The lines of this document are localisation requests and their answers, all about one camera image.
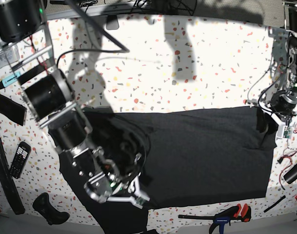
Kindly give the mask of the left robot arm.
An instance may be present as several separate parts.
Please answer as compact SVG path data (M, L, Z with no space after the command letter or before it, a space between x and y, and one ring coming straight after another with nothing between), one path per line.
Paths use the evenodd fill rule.
M257 130L274 131L277 138L290 139L297 134L297 0L284 0L284 25L268 27L273 38L271 62L266 74L273 81L257 100Z

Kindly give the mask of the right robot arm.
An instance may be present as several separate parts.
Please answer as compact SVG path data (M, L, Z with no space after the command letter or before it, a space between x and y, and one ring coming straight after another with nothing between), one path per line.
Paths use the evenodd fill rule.
M45 35L45 46L14 66L48 55L39 63L46 76L28 85L18 77L21 96L40 129L48 129L58 153L70 156L72 164L85 178L86 193L99 203L129 202L142 208L150 200L140 189L139 176L147 151L143 139L127 122L104 124L92 128L85 110L77 103L75 92L54 58L44 3L41 0L0 0L0 52L18 42L31 39L38 31Z

